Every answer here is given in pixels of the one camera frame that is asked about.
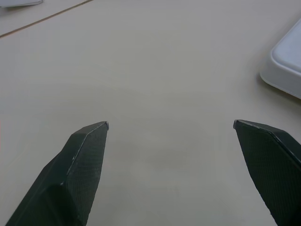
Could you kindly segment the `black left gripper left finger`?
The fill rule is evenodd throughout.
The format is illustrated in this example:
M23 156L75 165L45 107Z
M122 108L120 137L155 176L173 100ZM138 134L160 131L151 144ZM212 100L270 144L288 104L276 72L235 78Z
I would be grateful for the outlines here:
M42 169L8 226L85 226L98 189L109 124L85 126Z

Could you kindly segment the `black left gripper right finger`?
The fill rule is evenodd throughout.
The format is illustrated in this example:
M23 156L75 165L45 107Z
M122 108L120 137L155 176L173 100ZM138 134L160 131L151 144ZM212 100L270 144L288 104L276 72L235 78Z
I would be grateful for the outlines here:
M286 131L235 120L242 153L265 205L279 226L301 224L301 145Z

